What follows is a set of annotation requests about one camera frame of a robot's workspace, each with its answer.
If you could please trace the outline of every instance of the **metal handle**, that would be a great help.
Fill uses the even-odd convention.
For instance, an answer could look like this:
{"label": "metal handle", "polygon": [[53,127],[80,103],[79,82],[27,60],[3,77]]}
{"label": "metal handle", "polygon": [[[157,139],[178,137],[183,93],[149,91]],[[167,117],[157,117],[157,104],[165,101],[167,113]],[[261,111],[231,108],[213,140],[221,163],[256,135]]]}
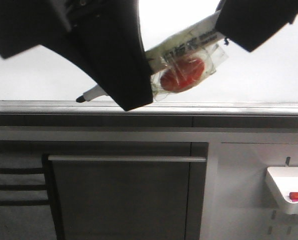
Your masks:
{"label": "metal handle", "polygon": [[50,155],[50,161],[86,161],[86,162],[181,162],[205,163],[206,158],[200,156],[83,156],[83,155]]}

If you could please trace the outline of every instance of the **gray fabric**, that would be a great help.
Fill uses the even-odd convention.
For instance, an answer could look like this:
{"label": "gray fabric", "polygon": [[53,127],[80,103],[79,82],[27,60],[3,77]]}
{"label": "gray fabric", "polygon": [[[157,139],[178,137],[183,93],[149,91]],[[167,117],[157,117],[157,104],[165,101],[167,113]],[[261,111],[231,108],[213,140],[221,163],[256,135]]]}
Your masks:
{"label": "gray fabric", "polygon": [[[0,152],[0,168],[41,168],[41,156]],[[43,174],[0,174],[0,185],[44,185]],[[47,192],[0,190],[0,201],[46,200]],[[0,206],[0,240],[56,240],[49,205]]]}

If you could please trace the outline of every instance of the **white tray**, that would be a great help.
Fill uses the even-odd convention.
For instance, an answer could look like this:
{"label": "white tray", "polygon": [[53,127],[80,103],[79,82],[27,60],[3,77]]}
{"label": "white tray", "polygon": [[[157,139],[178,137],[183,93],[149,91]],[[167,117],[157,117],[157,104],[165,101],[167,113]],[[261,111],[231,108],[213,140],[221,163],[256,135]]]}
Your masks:
{"label": "white tray", "polygon": [[267,170],[266,183],[283,212],[298,214],[298,202],[289,197],[290,192],[298,192],[298,167],[271,166]]}

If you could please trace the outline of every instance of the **plastic bag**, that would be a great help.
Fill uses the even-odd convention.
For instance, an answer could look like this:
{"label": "plastic bag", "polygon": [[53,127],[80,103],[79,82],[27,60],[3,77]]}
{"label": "plastic bag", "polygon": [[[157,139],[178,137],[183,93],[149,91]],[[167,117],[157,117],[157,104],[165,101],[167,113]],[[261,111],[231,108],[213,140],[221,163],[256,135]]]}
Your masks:
{"label": "plastic bag", "polygon": [[151,85],[155,99],[157,95],[186,91],[216,71],[216,67],[227,58],[218,44],[202,48],[182,57],[164,57],[165,69],[152,75]]}

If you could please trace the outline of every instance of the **white wall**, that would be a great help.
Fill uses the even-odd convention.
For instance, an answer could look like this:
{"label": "white wall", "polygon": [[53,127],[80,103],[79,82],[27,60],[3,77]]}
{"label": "white wall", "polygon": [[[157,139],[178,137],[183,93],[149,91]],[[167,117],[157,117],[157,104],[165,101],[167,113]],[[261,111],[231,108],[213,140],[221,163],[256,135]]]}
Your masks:
{"label": "white wall", "polygon": [[[145,48],[211,14],[210,0],[140,0]],[[298,102],[298,17],[253,53],[220,43],[229,59],[199,86],[163,102]],[[76,66],[41,46],[0,58],[0,100],[75,100],[94,85]]]}

